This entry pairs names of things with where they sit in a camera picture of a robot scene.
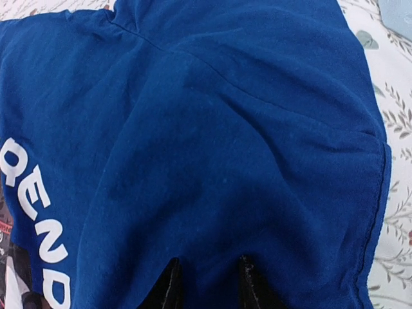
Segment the bed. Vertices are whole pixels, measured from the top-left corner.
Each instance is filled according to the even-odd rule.
[[[392,148],[388,206],[368,280],[370,299],[376,309],[412,308],[412,42],[382,24],[378,0],[339,4],[364,47]],[[98,8],[112,9],[113,0],[0,0],[0,20]],[[0,212],[4,245],[10,214],[6,207]]]

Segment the blue t-shirt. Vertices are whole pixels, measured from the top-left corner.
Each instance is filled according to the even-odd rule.
[[[33,289],[238,307],[250,255],[291,309],[372,308],[390,149],[335,0],[118,0],[0,23],[0,168]]]

